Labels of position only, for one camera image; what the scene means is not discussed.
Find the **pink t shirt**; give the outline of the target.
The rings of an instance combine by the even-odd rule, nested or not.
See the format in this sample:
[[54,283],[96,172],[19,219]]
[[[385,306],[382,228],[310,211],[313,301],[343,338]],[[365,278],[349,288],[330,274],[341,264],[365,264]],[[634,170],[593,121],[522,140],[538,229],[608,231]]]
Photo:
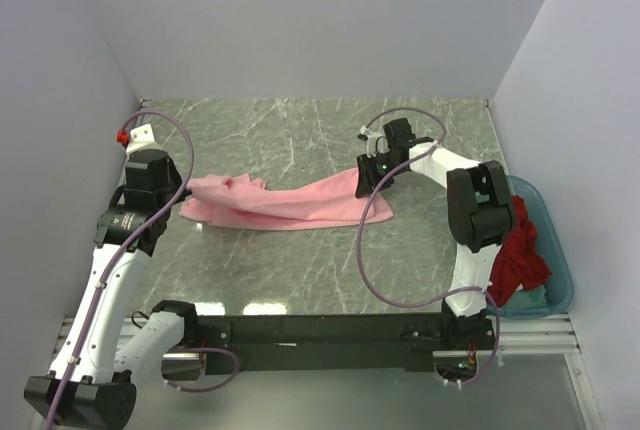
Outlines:
[[355,168],[293,190],[270,190],[261,178],[208,175],[189,181],[186,219],[210,226],[300,231],[356,226],[367,200],[355,197]]

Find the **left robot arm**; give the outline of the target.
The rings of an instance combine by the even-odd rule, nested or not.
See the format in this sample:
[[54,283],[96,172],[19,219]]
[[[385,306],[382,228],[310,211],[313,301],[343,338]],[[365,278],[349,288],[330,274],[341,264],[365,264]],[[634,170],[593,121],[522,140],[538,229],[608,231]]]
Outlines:
[[128,152],[124,182],[98,220],[89,281],[71,330],[47,374],[30,377],[24,389],[45,428],[124,428],[138,383],[166,352],[197,342],[195,306],[164,300],[125,346],[118,344],[171,208],[188,194],[167,152],[157,146]]

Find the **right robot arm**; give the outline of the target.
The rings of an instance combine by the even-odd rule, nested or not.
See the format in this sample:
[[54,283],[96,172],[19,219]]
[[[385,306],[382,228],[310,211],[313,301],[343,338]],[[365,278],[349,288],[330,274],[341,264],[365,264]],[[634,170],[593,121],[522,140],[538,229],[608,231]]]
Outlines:
[[366,198],[358,224],[361,239],[378,193],[400,173],[413,172],[446,191],[448,228],[456,242],[449,291],[442,299],[437,337],[448,347],[464,347],[489,333],[486,292],[494,261],[516,224],[516,212],[503,166],[479,162],[442,146],[442,136],[417,137],[406,118],[392,120],[381,133],[367,125],[358,138],[367,152],[357,157],[357,198]]

